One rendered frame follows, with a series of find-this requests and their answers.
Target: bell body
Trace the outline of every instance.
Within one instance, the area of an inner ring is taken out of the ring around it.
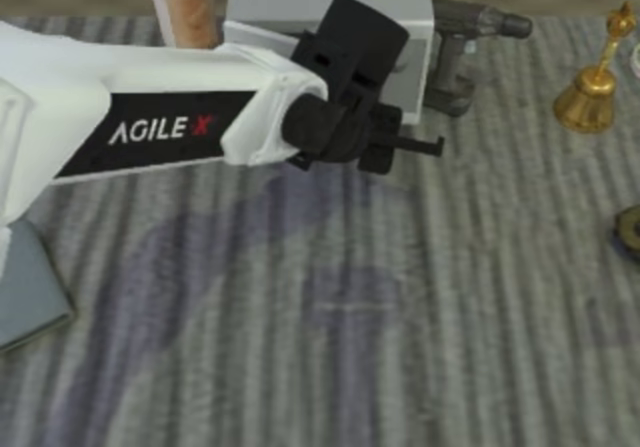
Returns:
[[[553,104],[558,121],[568,129],[585,134],[604,132],[613,124],[616,79],[597,66],[582,69],[573,83]]]

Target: drill handle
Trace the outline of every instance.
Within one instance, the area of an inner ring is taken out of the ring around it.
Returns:
[[[438,90],[451,91],[455,88],[460,58],[465,53],[468,39],[456,34],[442,35],[438,60],[430,82]]]

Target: white box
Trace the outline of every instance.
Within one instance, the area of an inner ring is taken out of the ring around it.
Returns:
[[[332,0],[229,0],[225,40],[271,48],[290,56],[291,42],[247,35],[239,24],[259,27],[280,34],[300,35],[315,32]],[[394,19],[409,31],[410,39],[384,86],[381,101],[400,107],[405,124],[420,120],[427,68],[434,35],[431,0],[358,0]]]

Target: gray toy drill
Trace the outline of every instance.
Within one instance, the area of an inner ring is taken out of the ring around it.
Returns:
[[[469,110],[475,89],[471,79],[457,73],[467,42],[489,36],[525,39],[531,35],[533,22],[486,5],[455,0],[433,0],[433,11],[442,41],[436,67],[427,80],[424,105],[460,117]]]

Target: red x letter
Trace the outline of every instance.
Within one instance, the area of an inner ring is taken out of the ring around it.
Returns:
[[[199,115],[193,127],[193,135],[207,135],[209,124],[213,120],[213,115]]]

